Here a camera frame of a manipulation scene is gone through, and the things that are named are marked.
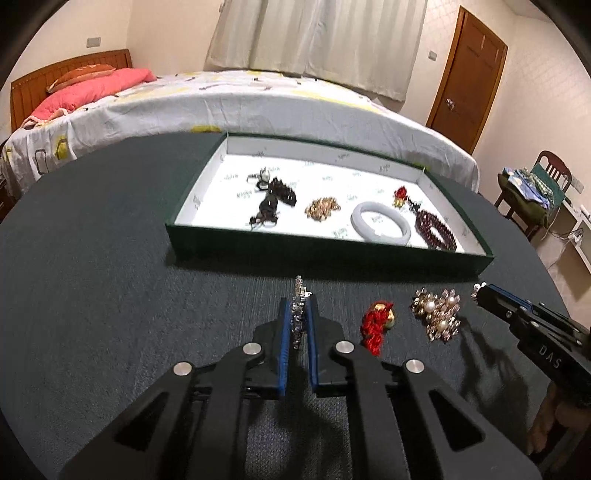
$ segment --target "ceiling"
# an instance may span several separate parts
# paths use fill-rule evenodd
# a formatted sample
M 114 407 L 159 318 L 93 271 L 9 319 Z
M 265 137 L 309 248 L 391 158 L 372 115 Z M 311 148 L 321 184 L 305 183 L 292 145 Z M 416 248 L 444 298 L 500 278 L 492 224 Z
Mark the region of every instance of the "ceiling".
M 509 5 L 509 8 L 511 8 L 517 15 L 552 22 L 552 20 L 546 17 L 546 15 L 531 3 L 530 0 L 505 0 L 505 3 Z

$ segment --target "light switch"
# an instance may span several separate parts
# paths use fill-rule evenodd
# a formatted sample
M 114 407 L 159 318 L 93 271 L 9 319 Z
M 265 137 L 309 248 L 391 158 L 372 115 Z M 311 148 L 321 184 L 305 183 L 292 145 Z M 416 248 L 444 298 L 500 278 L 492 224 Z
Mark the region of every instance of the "light switch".
M 86 48 L 100 47 L 100 37 L 88 38 L 86 40 Z

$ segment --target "white bedspread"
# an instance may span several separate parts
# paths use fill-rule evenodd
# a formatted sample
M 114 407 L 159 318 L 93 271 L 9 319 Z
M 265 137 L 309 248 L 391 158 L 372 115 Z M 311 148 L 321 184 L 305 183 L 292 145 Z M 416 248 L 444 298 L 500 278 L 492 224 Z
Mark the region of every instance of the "white bedspread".
M 187 131 L 333 142 L 421 164 L 478 190 L 474 159 L 439 133 L 332 83 L 246 71 L 163 77 L 43 127 L 19 129 L 2 150 L 2 174 L 11 194 L 20 197 L 43 174 L 98 148 Z

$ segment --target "door frame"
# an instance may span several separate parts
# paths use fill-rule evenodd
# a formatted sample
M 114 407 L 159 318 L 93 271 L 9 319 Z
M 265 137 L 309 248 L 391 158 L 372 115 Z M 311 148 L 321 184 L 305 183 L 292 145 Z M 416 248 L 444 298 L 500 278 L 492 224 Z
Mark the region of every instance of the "door frame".
M 468 16 L 474 18 L 481 26 L 484 27 L 484 29 L 486 29 L 488 34 L 497 38 L 503 45 L 503 52 L 501 54 L 501 66 L 499 68 L 499 73 L 496 76 L 495 85 L 492 88 L 491 98 L 489 99 L 488 105 L 486 106 L 484 116 L 482 117 L 482 122 L 480 123 L 480 127 L 478 128 L 478 131 L 476 133 L 476 138 L 474 139 L 472 146 L 468 150 L 468 153 L 470 155 L 472 155 L 472 153 L 474 152 L 474 149 L 476 148 L 476 145 L 478 144 L 478 141 L 480 140 L 480 136 L 482 135 L 482 131 L 484 130 L 484 126 L 486 124 L 486 121 L 488 120 L 488 115 L 491 112 L 492 104 L 495 101 L 496 92 L 499 89 L 499 84 L 501 82 L 501 76 L 503 75 L 503 69 L 505 68 L 505 60 L 507 58 L 508 47 L 505 44 L 505 42 L 503 42 L 498 37 L 498 35 L 495 35 L 495 33 L 490 28 L 488 28 L 483 22 L 478 20 L 478 18 L 476 18 L 474 15 L 472 15 L 468 10 L 466 10 L 462 6 L 460 6 L 460 11 L 457 15 L 456 31 L 453 34 L 452 47 L 450 48 L 449 56 L 447 57 L 447 63 L 445 65 L 445 70 L 443 70 L 443 77 L 441 78 L 441 83 L 439 84 L 439 90 L 437 91 L 437 95 L 435 96 L 435 101 L 433 102 L 433 107 L 431 108 L 431 113 L 429 114 L 429 119 L 427 120 L 426 126 L 431 128 L 431 126 L 433 125 L 433 121 L 435 120 L 435 115 L 437 114 L 437 110 L 439 110 L 439 106 L 443 101 L 443 92 L 445 91 L 445 88 L 447 86 L 447 80 L 449 78 L 449 74 L 452 71 L 453 61 L 456 57 L 457 47 L 460 43 L 460 35 L 462 34 L 462 28 L 464 27 L 464 23 L 466 22 L 466 19 L 468 18 Z

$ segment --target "jewelry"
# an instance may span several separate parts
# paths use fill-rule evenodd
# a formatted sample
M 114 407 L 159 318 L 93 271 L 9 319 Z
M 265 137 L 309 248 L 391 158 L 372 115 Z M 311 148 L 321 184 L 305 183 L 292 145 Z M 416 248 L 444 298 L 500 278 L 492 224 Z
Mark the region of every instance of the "jewelry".
M 246 181 L 250 179 L 258 179 L 258 183 L 267 184 L 269 185 L 269 180 L 271 179 L 271 174 L 267 170 L 267 167 L 263 167 L 259 173 L 254 173 L 246 177 Z
M 418 318 L 427 322 L 427 334 L 431 341 L 441 339 L 447 343 L 458 333 L 460 320 L 460 296 L 455 290 L 443 290 L 441 296 L 428 293 L 426 288 L 415 293 L 411 310 Z
M 421 204 L 413 202 L 408 198 L 407 189 L 400 187 L 394 193 L 394 202 L 392 204 L 395 207 L 401 208 L 405 202 L 408 202 L 410 211 L 417 215 L 415 227 L 430 248 L 451 250 L 452 252 L 457 250 L 456 238 L 453 236 L 451 230 L 436 215 L 425 210 L 420 210 Z
M 379 356 L 384 342 L 384 333 L 390 330 L 396 321 L 392 307 L 394 307 L 394 303 L 377 301 L 372 303 L 363 316 L 361 323 L 363 341 L 361 344 L 375 356 Z
M 340 205 L 337 203 L 336 198 L 323 197 L 309 204 L 304 210 L 304 213 L 308 218 L 312 217 L 317 222 L 323 222 L 331 215 L 333 210 L 340 210 Z
M 393 236 L 378 235 L 367 223 L 365 223 L 363 217 L 361 217 L 363 212 L 381 213 L 382 215 L 390 218 L 390 220 L 400 227 L 402 236 L 395 238 Z M 355 231 L 368 242 L 377 244 L 406 245 L 410 240 L 410 225 L 408 224 L 406 218 L 404 218 L 393 208 L 390 208 L 383 203 L 365 202 L 357 205 L 351 214 L 351 225 L 353 225 Z
M 482 287 L 486 287 L 488 284 L 484 281 L 482 283 L 475 283 L 474 284 L 474 291 L 472 292 L 472 295 L 470 295 L 472 297 L 472 300 L 476 300 L 477 296 L 478 296 L 478 292 L 480 291 L 480 289 Z
M 273 178 L 269 183 L 261 175 L 261 179 L 256 183 L 256 187 L 262 192 L 268 192 L 277 196 L 283 203 L 292 207 L 296 204 L 296 193 L 281 180 L 277 179 L 277 177 Z
M 249 175 L 247 180 L 251 178 L 259 179 L 256 187 L 260 191 L 266 192 L 267 196 L 259 205 L 259 212 L 256 216 L 251 217 L 250 225 L 261 225 L 265 222 L 277 223 L 277 199 L 294 206 L 296 204 L 296 193 L 281 180 L 277 180 L 277 177 L 269 182 L 267 168 L 263 168 L 258 175 Z
M 259 205 L 259 212 L 256 216 L 251 217 L 249 223 L 251 226 L 255 226 L 265 222 L 277 223 L 277 220 L 277 197 L 267 194 Z
M 293 348 L 299 350 L 301 346 L 301 336 L 306 322 L 306 298 L 312 295 L 304 286 L 301 277 L 295 278 L 295 292 L 291 299 L 291 333 L 293 336 Z

